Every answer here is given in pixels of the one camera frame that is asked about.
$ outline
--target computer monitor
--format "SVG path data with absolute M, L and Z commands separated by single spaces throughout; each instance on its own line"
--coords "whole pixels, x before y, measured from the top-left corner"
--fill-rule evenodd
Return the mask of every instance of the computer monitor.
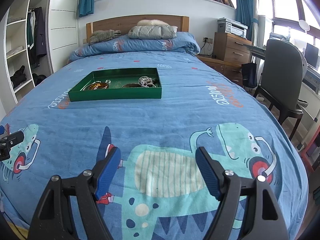
M 317 61 L 318 61 L 318 54 L 319 49 L 309 43 L 307 43 L 307 48 L 304 57 L 306 58 L 306 61 L 308 64 L 316 68 Z

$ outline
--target drawer handle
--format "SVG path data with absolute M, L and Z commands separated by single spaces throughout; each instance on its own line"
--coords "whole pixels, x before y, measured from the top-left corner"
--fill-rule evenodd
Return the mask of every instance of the drawer handle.
M 243 56 L 243 54 L 241 54 L 241 53 L 237 53 L 237 52 L 234 52 L 234 54 L 237 54 L 237 55 Z

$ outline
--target electrical outlet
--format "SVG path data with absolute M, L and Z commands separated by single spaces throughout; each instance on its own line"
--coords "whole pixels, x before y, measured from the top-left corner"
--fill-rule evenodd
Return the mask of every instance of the electrical outlet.
M 202 40 L 202 42 L 205 42 L 205 41 L 207 41 L 207 43 L 213 43 L 213 39 L 212 39 L 212 38 L 206 38 L 206 37 L 204 37 L 203 40 Z

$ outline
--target blue gripper pad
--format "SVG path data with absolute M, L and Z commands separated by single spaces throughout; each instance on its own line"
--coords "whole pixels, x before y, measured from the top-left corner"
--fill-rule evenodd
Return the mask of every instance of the blue gripper pad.
M 204 153 L 199 148 L 196 150 L 196 163 L 204 179 L 204 182 L 207 185 L 210 195 L 214 196 L 216 199 L 219 199 L 221 197 L 221 191 L 218 177 L 214 173 Z
M 4 134 L 4 127 L 0 125 L 0 135 Z
M 97 199 L 100 199 L 108 192 L 111 181 L 119 167 L 120 159 L 121 151 L 119 148 L 115 147 L 114 153 L 110 157 L 109 161 L 106 163 L 105 167 L 103 168 L 103 171 L 101 172 L 97 180 L 97 188 L 95 191 L 95 196 Z

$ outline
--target metal screw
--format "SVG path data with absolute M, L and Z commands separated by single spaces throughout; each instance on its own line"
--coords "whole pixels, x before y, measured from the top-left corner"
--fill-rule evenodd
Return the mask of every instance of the metal screw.
M 224 174 L 226 174 L 227 176 L 233 176 L 234 172 L 232 170 L 225 170 Z
M 261 182 L 265 182 L 266 181 L 266 177 L 265 176 L 262 176 L 262 175 L 259 175 L 257 177 L 258 181 L 261 181 Z
M 86 177 L 91 176 L 92 171 L 91 170 L 85 170 L 84 172 L 82 172 L 82 174 Z
M 59 176 L 58 175 L 54 175 L 54 176 L 51 177 L 51 180 L 52 181 L 57 181 L 57 180 L 59 180 Z

